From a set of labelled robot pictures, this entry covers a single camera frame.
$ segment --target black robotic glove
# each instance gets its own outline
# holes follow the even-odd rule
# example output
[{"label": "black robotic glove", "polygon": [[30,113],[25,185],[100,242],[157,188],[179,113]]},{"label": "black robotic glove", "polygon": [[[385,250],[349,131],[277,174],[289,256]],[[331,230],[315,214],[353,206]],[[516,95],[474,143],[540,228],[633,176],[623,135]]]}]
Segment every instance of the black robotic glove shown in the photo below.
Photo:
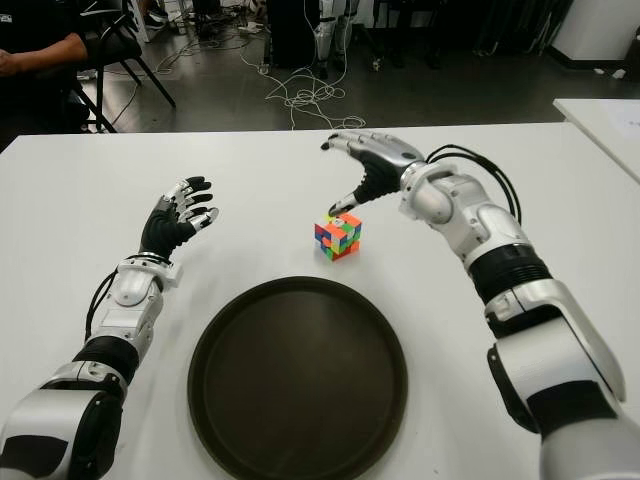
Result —
[{"label": "black robotic glove", "polygon": [[409,165],[424,162],[424,156],[393,135],[368,131],[341,131],[322,144],[323,150],[337,148],[364,166],[364,178],[352,193],[336,202],[329,215],[348,212],[357,205],[400,190],[400,179]]},{"label": "black robotic glove", "polygon": [[204,177],[191,177],[178,182],[165,193],[149,215],[142,231],[140,253],[153,253],[169,260],[173,250],[211,225],[218,216],[217,208],[194,205],[208,202],[211,188]]}]

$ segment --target white tabletop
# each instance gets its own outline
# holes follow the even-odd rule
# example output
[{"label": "white tabletop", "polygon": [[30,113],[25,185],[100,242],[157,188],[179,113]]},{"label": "white tabletop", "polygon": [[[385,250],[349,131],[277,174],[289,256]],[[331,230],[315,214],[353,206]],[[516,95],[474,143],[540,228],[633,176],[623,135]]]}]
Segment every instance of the white tabletop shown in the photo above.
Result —
[{"label": "white tabletop", "polygon": [[[516,186],[524,227],[626,373],[640,422],[637,315],[640,189],[569,123],[390,130],[429,152],[476,149]],[[507,415],[486,364],[482,302],[439,234],[398,213],[397,195],[355,211],[362,249],[336,263],[313,223],[360,181],[328,132],[19,138],[0,155],[0,422],[81,348],[94,289],[134,253],[150,208],[177,179],[214,181],[218,221],[174,260],[156,337],[125,404],[110,479],[228,479],[194,434],[186,398],[195,344],[243,291],[315,275],[352,287],[387,317],[404,349],[409,396],[400,432],[365,479],[535,479],[540,439]],[[496,201],[491,177],[475,166]]]},{"label": "white tabletop", "polygon": [[640,183],[640,100],[559,98],[553,105]]}]

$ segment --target rubik's cube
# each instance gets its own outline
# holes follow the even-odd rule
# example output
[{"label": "rubik's cube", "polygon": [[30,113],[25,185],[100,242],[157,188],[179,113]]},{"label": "rubik's cube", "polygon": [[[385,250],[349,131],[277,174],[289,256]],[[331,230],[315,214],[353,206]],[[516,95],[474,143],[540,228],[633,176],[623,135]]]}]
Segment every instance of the rubik's cube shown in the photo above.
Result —
[{"label": "rubik's cube", "polygon": [[360,249],[362,222],[353,215],[343,213],[329,219],[324,227],[315,224],[316,240],[332,261],[357,252]]}]

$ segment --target black round tray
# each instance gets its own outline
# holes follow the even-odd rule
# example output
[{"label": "black round tray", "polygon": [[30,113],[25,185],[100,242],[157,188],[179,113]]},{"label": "black round tray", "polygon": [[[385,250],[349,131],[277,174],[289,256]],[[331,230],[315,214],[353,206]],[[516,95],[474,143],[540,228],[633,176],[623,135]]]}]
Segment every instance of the black round tray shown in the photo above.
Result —
[{"label": "black round tray", "polygon": [[339,283],[290,277],[243,293],[196,346],[189,408],[209,454],[243,480],[344,480],[373,465],[404,412],[402,348]]}]

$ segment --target power cord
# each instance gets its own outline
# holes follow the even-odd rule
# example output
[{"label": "power cord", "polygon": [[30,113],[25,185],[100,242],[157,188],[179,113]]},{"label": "power cord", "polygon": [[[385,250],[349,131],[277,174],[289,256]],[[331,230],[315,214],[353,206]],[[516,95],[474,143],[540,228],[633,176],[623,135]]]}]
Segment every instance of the power cord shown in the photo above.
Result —
[{"label": "power cord", "polygon": [[[351,11],[351,1],[352,0],[349,0],[349,11]],[[315,39],[315,31],[307,16],[306,2],[303,1],[302,3],[303,3],[305,20],[307,21],[307,25],[309,25],[309,28],[311,29],[311,33],[314,35],[314,39]],[[341,99],[346,97],[346,91],[343,88],[337,87],[336,85],[342,82],[342,80],[347,74],[347,68],[348,68],[347,67],[347,33],[349,28],[350,28],[349,25],[347,25],[344,31],[344,36],[343,36],[343,51],[345,53],[344,71],[342,72],[342,75],[338,78],[338,80],[336,80],[333,83],[327,83],[317,78],[309,68],[311,65],[307,65],[306,67],[302,67],[297,70],[294,70],[288,79],[286,79],[285,81],[280,81],[277,78],[272,77],[271,75],[261,72],[260,67],[258,65],[249,62],[244,57],[244,51],[240,53],[240,59],[245,64],[251,67],[254,67],[258,72],[258,74],[260,74],[265,78],[270,79],[271,81],[277,84],[276,88],[271,90],[264,97],[264,99],[265,100],[272,100],[272,99],[282,100],[282,105],[285,108],[289,109],[289,117],[291,119],[291,130],[294,130],[296,127],[296,122],[293,118],[294,110],[296,112],[300,112],[305,115],[311,115],[313,117],[318,117],[323,119],[327,123],[328,127],[332,130],[345,129],[345,128],[363,128],[366,125],[366,121],[363,118],[358,117],[356,115],[347,115],[345,117],[329,117],[322,111],[322,108],[320,107],[320,103],[325,100],[330,100],[332,98]],[[312,63],[315,63],[317,59],[317,48],[318,46],[316,43],[314,52],[313,52],[314,55],[313,55]],[[294,95],[290,95],[287,85],[290,82],[298,79],[311,80],[312,82],[311,88],[310,89],[301,88],[301,89],[298,89]],[[284,91],[283,95],[277,93],[280,90]],[[303,108],[303,107],[309,107],[309,106],[312,107],[315,111],[306,110]]]},{"label": "power cord", "polygon": [[[156,68],[153,70],[153,73],[158,74],[158,75],[170,75],[171,73],[173,73],[172,65],[180,57],[191,57],[193,55],[197,55],[197,54],[203,53],[205,51],[239,50],[241,48],[245,48],[253,40],[253,38],[249,38],[248,40],[243,41],[240,45],[223,46],[225,42],[228,42],[229,40],[232,40],[234,38],[242,38],[242,36],[239,35],[239,34],[232,34],[232,35],[230,35],[230,36],[228,36],[226,38],[206,40],[206,41],[202,41],[202,42],[200,42],[198,40],[192,40],[191,42],[187,43],[182,48],[178,49],[177,51],[175,51],[172,54],[170,54],[170,55],[166,56],[165,58],[163,58],[156,65]],[[112,70],[105,70],[105,73],[111,73],[111,74],[114,74],[114,75],[129,75],[127,72],[116,72],[116,71],[112,71]],[[144,72],[134,72],[134,74],[136,76],[138,76],[138,78],[140,79],[140,84],[142,84],[142,82],[147,79],[147,75]],[[131,96],[129,97],[129,100],[127,101],[125,106],[120,110],[120,113],[118,113],[118,115],[116,115],[116,117],[113,120],[113,122],[111,122],[112,125],[115,126],[115,124],[120,119],[120,117],[122,117],[122,115],[127,110],[127,108],[129,108],[131,103],[133,103],[133,100],[134,100],[134,98],[136,97],[136,95],[138,93],[138,87],[140,87],[140,84],[136,84],[136,86],[133,89],[133,92],[131,93]]]},{"label": "power cord", "polygon": [[91,336],[91,324],[93,322],[93,316],[98,310],[98,307],[109,293],[109,289],[111,285],[113,285],[113,281],[118,274],[118,269],[116,268],[113,272],[105,277],[104,280],[100,283],[95,293],[93,294],[93,298],[91,299],[91,303],[89,304],[89,311],[87,312],[87,318],[84,324],[84,341],[86,342]]},{"label": "power cord", "polygon": [[[440,153],[444,150],[458,151]],[[516,193],[516,189],[513,187],[511,180],[509,180],[507,174],[504,173],[500,169],[500,167],[498,167],[487,157],[480,155],[473,150],[453,144],[444,145],[437,150],[434,150],[429,154],[426,162],[435,163],[443,158],[464,158],[474,162],[475,164],[481,166],[487,172],[489,172],[489,174],[496,179],[496,181],[500,185],[500,188],[502,188],[502,191],[507,197],[507,203],[509,204],[509,211],[511,212],[511,215],[518,221],[520,225],[522,225],[522,209],[520,207],[520,199],[518,198],[518,194]]]}]

